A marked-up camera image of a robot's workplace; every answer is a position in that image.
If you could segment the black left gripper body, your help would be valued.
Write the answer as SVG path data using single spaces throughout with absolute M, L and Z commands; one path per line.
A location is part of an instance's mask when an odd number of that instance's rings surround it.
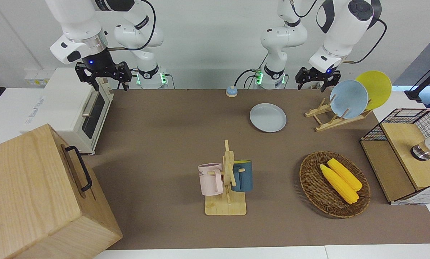
M 319 81 L 328 83 L 329 87 L 335 86 L 341 77 L 341 73 L 337 68 L 327 69 L 325 72 L 320 72 L 318 69 L 312 67 L 307 69 L 301 67 L 296 75 L 296 83 L 302 82 L 302 85 L 308 82 Z

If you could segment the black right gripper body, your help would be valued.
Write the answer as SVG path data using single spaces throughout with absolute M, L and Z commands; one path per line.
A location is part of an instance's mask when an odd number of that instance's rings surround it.
M 116 64 L 110 54 L 109 49 L 105 49 L 98 54 L 82 58 L 82 62 L 77 62 L 75 71 L 81 82 L 93 84 L 96 78 L 112 78 L 126 84 L 131 82 L 132 73 L 127 62 L 122 61 Z

